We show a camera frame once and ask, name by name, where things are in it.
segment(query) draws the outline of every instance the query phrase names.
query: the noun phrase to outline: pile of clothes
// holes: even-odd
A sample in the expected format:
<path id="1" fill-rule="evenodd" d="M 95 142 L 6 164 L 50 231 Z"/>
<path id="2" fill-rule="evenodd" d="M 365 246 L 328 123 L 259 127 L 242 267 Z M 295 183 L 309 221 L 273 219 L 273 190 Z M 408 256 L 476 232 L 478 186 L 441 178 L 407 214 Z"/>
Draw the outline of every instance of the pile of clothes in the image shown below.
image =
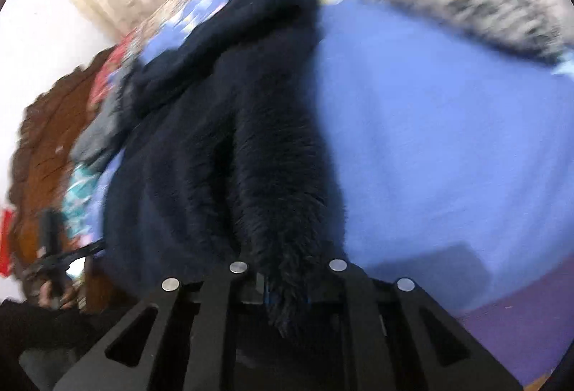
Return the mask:
<path id="1" fill-rule="evenodd" d="M 120 287 L 200 281 L 242 253 L 288 327 L 327 254 L 324 152 L 301 82 L 316 18 L 317 0 L 230 0 L 179 49 L 122 66 L 71 153 L 99 173 L 124 147 L 103 218 Z"/>

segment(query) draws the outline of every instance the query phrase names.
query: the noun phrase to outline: silver rivet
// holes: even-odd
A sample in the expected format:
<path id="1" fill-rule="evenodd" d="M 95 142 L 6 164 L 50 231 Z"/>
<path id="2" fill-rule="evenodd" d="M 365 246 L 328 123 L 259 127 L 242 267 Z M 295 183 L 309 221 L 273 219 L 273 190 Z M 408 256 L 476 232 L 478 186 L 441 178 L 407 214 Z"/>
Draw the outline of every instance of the silver rivet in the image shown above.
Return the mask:
<path id="1" fill-rule="evenodd" d="M 229 265 L 229 270 L 231 270 L 231 272 L 235 274 L 245 273 L 247 269 L 248 264 L 242 261 L 234 261 L 232 264 Z"/>
<path id="2" fill-rule="evenodd" d="M 167 292 L 175 291 L 178 287 L 179 281 L 176 278 L 167 278 L 161 283 L 161 288 Z"/>
<path id="3" fill-rule="evenodd" d="M 347 262 L 335 258 L 329 262 L 329 268 L 333 271 L 345 271 L 347 269 Z"/>
<path id="4" fill-rule="evenodd" d="M 410 292 L 410 291 L 414 291 L 414 288 L 417 287 L 417 285 L 414 283 L 414 281 L 412 279 L 401 278 L 397 281 L 397 287 L 401 291 Z"/>

